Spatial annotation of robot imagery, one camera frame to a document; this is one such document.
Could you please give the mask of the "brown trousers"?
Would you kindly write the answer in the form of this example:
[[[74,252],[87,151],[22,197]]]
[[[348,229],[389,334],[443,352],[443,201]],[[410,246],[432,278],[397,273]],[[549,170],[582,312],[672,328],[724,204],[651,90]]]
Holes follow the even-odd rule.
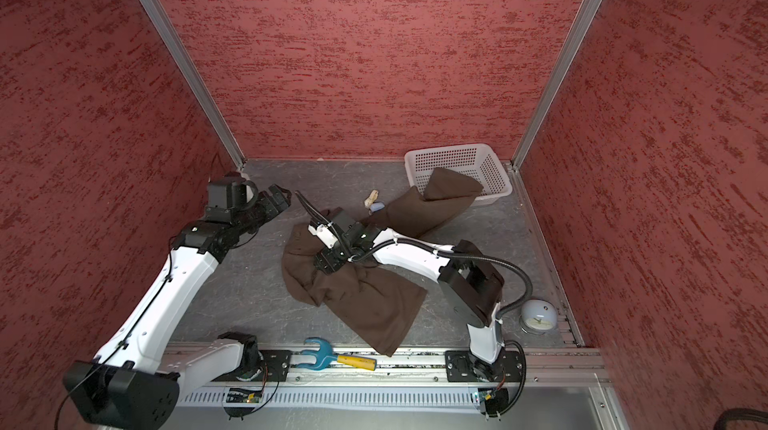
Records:
[[[362,222],[422,238],[470,208],[482,191],[477,180],[437,168],[423,191],[413,186]],[[411,329],[427,291],[379,266],[347,264],[326,275],[314,267],[314,257],[323,248],[307,223],[294,226],[282,256],[289,294],[305,304],[327,306],[378,353],[393,355]]]

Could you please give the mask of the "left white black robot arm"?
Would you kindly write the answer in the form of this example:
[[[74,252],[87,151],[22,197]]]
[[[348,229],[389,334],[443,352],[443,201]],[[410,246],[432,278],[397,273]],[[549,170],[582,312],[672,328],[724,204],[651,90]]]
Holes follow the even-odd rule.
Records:
[[[163,360],[182,316],[230,250],[288,210],[292,194],[259,190],[236,174],[208,185],[202,218],[170,239],[163,268],[126,321],[89,361],[76,361],[63,384],[89,424],[158,429],[179,400],[227,374],[263,383],[267,368],[255,336],[229,331],[178,363]]]

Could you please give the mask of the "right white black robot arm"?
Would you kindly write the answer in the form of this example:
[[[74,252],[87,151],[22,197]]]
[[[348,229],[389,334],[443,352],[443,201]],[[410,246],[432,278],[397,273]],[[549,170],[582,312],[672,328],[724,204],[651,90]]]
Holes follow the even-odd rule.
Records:
[[[531,282],[518,266],[483,254],[474,244],[439,245],[407,237],[391,228],[365,225],[340,209],[326,216],[308,209],[308,230],[323,244],[315,255],[315,268],[326,275],[352,263],[374,260],[401,267],[439,284],[452,310],[467,326],[468,365],[480,380],[490,381],[499,360],[502,337],[502,292],[504,267],[524,283],[524,296]]]

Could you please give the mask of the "blue yellow garden fork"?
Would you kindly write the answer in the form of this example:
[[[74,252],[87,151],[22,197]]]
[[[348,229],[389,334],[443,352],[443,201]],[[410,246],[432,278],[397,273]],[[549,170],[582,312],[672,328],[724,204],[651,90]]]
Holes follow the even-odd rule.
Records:
[[[296,364],[297,368],[308,369],[313,371],[321,371],[329,368],[332,363],[339,363],[345,366],[375,371],[377,368],[377,360],[373,358],[367,358],[356,355],[339,354],[333,350],[332,345],[325,339],[319,337],[307,338],[304,343],[306,345],[316,345],[316,349],[304,349],[301,351],[302,355],[311,356],[314,358],[313,363],[302,362]]]

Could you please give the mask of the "white plastic basket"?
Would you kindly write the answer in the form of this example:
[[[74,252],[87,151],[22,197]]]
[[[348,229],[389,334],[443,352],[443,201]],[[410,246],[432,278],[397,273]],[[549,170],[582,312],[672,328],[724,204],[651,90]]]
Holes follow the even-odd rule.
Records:
[[[483,186],[472,206],[488,206],[513,191],[508,172],[493,149],[484,143],[459,144],[410,150],[404,155],[411,186],[424,192],[436,168],[445,168],[471,177]]]

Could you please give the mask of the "white round alarm clock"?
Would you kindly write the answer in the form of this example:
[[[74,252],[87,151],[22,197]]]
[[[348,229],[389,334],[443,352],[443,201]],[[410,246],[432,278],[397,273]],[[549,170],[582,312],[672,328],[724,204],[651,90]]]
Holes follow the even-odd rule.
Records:
[[[541,335],[553,331],[558,325],[555,306],[542,299],[529,299],[520,308],[519,322],[522,330]]]

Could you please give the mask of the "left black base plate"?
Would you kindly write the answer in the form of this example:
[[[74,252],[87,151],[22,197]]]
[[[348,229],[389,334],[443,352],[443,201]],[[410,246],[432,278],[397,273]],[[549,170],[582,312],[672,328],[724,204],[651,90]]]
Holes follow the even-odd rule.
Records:
[[[241,382],[285,382],[291,368],[293,352],[287,349],[261,349],[247,355],[242,370],[235,372]]]

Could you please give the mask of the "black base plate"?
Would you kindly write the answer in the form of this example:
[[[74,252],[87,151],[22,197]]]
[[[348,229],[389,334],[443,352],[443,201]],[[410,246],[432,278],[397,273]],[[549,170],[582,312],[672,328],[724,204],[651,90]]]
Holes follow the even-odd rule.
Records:
[[[285,382],[291,368],[293,352],[287,349],[261,349],[247,355],[242,370],[235,372],[241,382]]]
[[[468,350],[448,350],[444,354],[449,382],[519,383],[524,363],[519,351],[502,350],[493,363],[487,363]]]

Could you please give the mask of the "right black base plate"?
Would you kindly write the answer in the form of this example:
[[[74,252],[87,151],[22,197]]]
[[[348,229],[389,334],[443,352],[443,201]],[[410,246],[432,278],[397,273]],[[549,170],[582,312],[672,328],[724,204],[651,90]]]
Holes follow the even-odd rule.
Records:
[[[448,350],[444,354],[449,382],[519,383],[524,363],[519,351],[502,350],[493,363],[487,363],[468,350]]]

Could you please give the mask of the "left aluminium corner post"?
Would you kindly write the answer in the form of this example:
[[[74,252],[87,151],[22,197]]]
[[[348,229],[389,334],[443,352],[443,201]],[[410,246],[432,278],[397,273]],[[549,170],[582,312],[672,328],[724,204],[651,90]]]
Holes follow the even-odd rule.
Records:
[[[242,170],[246,164],[246,157],[192,57],[186,50],[161,0],[139,1],[235,167]]]

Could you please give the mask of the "aluminium corner post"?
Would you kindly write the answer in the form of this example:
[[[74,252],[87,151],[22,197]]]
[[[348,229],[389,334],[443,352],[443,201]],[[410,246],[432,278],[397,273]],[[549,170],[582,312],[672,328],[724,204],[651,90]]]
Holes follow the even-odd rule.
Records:
[[[246,157],[192,57],[186,50],[161,0],[139,1],[235,167],[242,170],[246,164]]]
[[[540,128],[542,128],[546,120],[546,116],[560,90],[560,86],[562,86],[579,52],[602,2],[603,0],[582,0],[557,56],[552,72],[542,90],[532,118],[511,160],[513,172],[519,173],[522,170],[524,161],[534,144]]]

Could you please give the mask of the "right aluminium corner post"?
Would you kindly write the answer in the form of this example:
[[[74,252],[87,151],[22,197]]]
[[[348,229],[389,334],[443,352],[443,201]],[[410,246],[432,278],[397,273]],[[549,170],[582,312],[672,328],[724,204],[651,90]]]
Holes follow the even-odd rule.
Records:
[[[552,72],[542,90],[532,118],[511,160],[513,172],[519,173],[522,170],[524,161],[534,144],[540,128],[542,128],[546,120],[546,116],[560,90],[560,86],[562,86],[579,52],[602,2],[603,0],[582,0],[557,56]]]

